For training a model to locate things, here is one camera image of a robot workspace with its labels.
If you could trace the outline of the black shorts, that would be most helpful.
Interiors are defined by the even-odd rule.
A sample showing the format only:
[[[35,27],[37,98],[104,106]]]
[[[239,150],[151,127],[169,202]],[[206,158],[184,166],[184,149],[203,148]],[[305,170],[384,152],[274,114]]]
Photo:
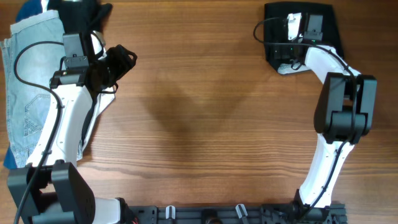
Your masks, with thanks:
[[[322,23],[314,27],[315,32],[320,36],[315,40],[321,44],[330,45],[336,49],[336,53],[340,57],[344,57],[341,44],[340,34],[336,22],[333,7],[329,4],[313,3],[313,2],[274,2],[264,5],[265,12],[265,28],[264,41],[278,43],[299,43],[302,36],[309,31],[307,19],[310,16],[321,16]],[[299,35],[294,40],[288,40],[287,16],[290,13],[301,13],[301,23]],[[272,47],[265,46],[266,60],[281,75],[288,75],[298,72],[308,71],[309,69],[301,62],[280,63],[272,58]]]

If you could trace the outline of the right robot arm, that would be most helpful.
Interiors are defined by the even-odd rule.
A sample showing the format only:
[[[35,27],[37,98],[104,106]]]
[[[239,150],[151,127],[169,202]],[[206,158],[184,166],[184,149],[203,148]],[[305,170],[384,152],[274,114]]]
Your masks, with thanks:
[[[264,28],[270,60],[288,65],[289,72],[311,70],[323,85],[313,117],[317,147],[292,202],[292,222],[323,222],[331,214],[332,191],[346,157],[373,121],[377,80],[343,60],[325,37],[326,26],[321,14],[296,12]]]

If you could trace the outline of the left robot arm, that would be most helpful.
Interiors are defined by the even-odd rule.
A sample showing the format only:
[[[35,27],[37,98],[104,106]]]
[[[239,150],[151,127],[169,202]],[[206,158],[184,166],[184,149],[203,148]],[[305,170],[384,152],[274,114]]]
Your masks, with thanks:
[[[76,168],[77,154],[100,108],[136,64],[134,52],[117,45],[95,52],[94,32],[64,34],[65,55],[45,91],[49,112],[24,167],[9,173],[16,223],[137,223],[122,198],[97,198]]]

